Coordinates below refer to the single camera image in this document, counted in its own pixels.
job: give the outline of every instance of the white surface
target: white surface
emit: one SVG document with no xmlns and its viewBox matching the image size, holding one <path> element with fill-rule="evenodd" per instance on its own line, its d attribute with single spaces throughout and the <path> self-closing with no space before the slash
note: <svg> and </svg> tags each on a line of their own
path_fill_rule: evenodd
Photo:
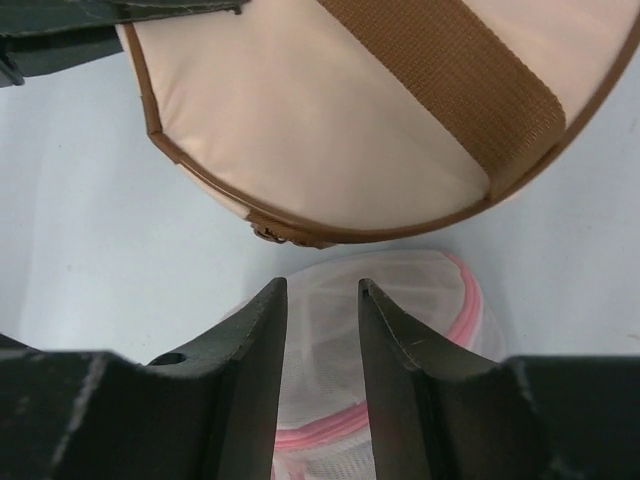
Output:
<svg viewBox="0 0 640 480">
<path fill-rule="evenodd" d="M 124 55 L 0 90 L 0 329 L 144 362 L 274 275 L 430 246 L 468 263 L 511 352 L 640 353 L 638 84 L 636 55 L 517 199 L 431 235 L 322 252 L 260 241 L 180 174 L 145 136 Z"/>
</svg>

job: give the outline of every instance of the white mesh bag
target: white mesh bag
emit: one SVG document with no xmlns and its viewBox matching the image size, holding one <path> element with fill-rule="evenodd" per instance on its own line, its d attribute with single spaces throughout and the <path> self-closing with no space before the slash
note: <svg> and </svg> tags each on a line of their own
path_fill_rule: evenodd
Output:
<svg viewBox="0 0 640 480">
<path fill-rule="evenodd" d="M 273 480 L 375 479 L 358 333 L 362 278 L 458 345 L 494 361 L 505 354 L 477 281 L 449 254 L 374 253 L 288 277 Z"/>
</svg>

